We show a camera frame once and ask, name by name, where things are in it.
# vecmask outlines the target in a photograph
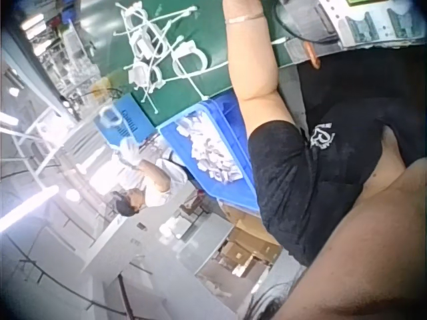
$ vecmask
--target white logo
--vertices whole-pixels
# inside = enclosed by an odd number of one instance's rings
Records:
[[[313,135],[310,138],[310,147],[314,145],[320,149],[326,149],[330,146],[334,140],[335,133],[329,134],[323,129],[330,129],[332,127],[331,123],[325,123],[323,125],[316,125],[313,131]]]

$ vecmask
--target worker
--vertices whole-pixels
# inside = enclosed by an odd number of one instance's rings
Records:
[[[119,180],[126,188],[113,192],[115,208],[125,217],[137,214],[141,208],[164,205],[186,184],[187,173],[171,160],[160,158],[155,165],[139,153],[139,146],[132,137],[122,139],[119,155],[115,157],[123,164]]]
[[[223,5],[260,213],[309,267],[286,302],[262,311],[258,301],[245,319],[391,319],[414,306],[426,284],[425,115],[411,108],[400,65],[366,50],[299,66],[306,141],[277,91],[261,1]]]
[[[320,70],[308,63],[298,69],[306,141],[277,91],[261,1],[223,5],[230,79],[249,137],[260,214],[276,240],[308,266],[353,207],[425,156],[425,116],[410,106],[399,64],[383,51],[372,50],[366,61],[357,56],[369,50],[341,53],[322,58]]]

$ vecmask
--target workstation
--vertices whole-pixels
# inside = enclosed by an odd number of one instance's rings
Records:
[[[66,319],[258,319],[254,299],[291,291],[352,208],[425,157],[412,1],[18,2],[3,267],[28,299],[71,290]]]

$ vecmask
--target white shirt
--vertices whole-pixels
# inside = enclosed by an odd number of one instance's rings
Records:
[[[143,159],[139,147],[132,138],[125,138],[120,143],[122,157],[132,165],[138,166]],[[159,192],[150,178],[145,177],[141,171],[136,171],[123,164],[123,170],[119,174],[119,184],[125,190],[138,188],[145,189],[145,204],[148,207],[158,207],[167,203],[187,183],[188,177],[185,171],[178,165],[158,159],[155,165],[165,171],[171,179],[170,189],[164,193]]]

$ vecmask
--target blue box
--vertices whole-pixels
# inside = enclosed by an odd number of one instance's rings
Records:
[[[197,161],[191,158],[191,141],[176,130],[178,119],[196,111],[203,111],[208,115],[242,172],[243,179],[223,184],[197,167]],[[202,101],[162,123],[157,129],[209,195],[232,205],[259,211],[248,153],[248,138],[238,100],[233,91]]]
[[[142,143],[151,134],[155,133],[155,127],[130,93],[113,103],[115,108],[121,113],[123,121],[126,121],[128,127],[131,129],[131,134],[138,143]],[[113,112],[105,113],[105,116],[111,119],[111,121],[117,120],[117,115]],[[103,125],[100,118],[100,116],[97,116],[94,119],[95,125],[111,146],[119,147],[120,141],[124,137],[130,136],[129,130],[127,130],[124,123],[117,127],[107,128]]]

